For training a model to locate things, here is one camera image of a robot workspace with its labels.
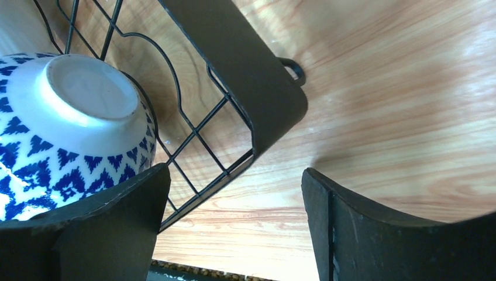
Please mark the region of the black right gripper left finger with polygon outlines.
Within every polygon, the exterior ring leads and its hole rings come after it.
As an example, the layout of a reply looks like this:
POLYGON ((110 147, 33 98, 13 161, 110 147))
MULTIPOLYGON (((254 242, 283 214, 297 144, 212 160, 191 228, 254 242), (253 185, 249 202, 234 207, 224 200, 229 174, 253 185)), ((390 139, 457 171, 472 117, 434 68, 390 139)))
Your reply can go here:
POLYGON ((2 280, 146 280, 170 190, 157 164, 27 221, 1 223, 2 280))

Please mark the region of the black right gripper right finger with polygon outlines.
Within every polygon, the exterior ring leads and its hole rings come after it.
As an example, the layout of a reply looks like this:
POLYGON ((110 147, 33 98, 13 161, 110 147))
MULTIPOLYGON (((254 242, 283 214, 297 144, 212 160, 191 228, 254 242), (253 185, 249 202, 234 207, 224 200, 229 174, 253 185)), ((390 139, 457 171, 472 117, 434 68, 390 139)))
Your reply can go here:
POLYGON ((304 170, 301 188, 320 280, 495 279, 495 213, 428 220, 313 168, 304 170))

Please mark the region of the red and blue patterned bowl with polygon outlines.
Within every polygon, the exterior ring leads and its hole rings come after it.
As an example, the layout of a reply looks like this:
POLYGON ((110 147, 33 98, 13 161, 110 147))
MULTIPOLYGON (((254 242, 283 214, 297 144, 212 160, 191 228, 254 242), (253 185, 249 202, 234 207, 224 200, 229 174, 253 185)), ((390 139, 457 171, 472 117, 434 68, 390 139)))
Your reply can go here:
POLYGON ((130 78, 80 54, 1 57, 1 220, 25 221, 150 168, 156 134, 130 78))

